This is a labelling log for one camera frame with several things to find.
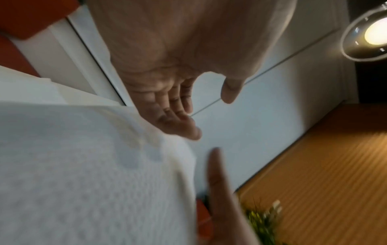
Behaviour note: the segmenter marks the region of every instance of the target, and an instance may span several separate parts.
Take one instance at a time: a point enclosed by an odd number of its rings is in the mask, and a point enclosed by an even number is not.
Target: red object
[[[0,0],[0,31],[27,39],[78,7],[77,0]]]
[[[197,233],[202,239],[210,239],[214,233],[211,215],[201,200],[196,200]]]
[[[0,34],[0,65],[21,71],[36,77],[39,74],[30,65],[19,49],[6,37]]]

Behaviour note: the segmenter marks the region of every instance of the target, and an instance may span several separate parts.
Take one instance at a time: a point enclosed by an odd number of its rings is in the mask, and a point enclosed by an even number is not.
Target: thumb
[[[244,79],[226,78],[221,91],[222,100],[227,104],[234,102],[241,92],[244,83]]]
[[[232,217],[238,210],[235,198],[230,190],[219,148],[211,151],[207,162],[207,181],[209,201],[214,219],[224,216]]]

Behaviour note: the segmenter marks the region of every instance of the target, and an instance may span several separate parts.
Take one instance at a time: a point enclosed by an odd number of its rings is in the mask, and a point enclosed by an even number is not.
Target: skin
[[[90,0],[111,61],[140,115],[167,134],[202,133],[188,115],[200,74],[226,76],[232,103],[260,68],[296,0]]]
[[[221,151],[211,151],[207,162],[207,181],[214,236],[200,245],[261,245],[232,194],[223,167]]]

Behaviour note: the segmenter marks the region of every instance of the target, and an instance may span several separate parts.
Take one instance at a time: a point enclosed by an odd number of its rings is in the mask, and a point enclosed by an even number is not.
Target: light bulb
[[[387,44],[387,18],[380,19],[373,23],[364,35],[367,43],[372,45]]]

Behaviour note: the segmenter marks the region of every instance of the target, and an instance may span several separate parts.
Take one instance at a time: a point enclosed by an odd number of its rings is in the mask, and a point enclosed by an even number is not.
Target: round pendant light
[[[387,2],[354,20],[340,48],[345,57],[357,62],[387,59]]]

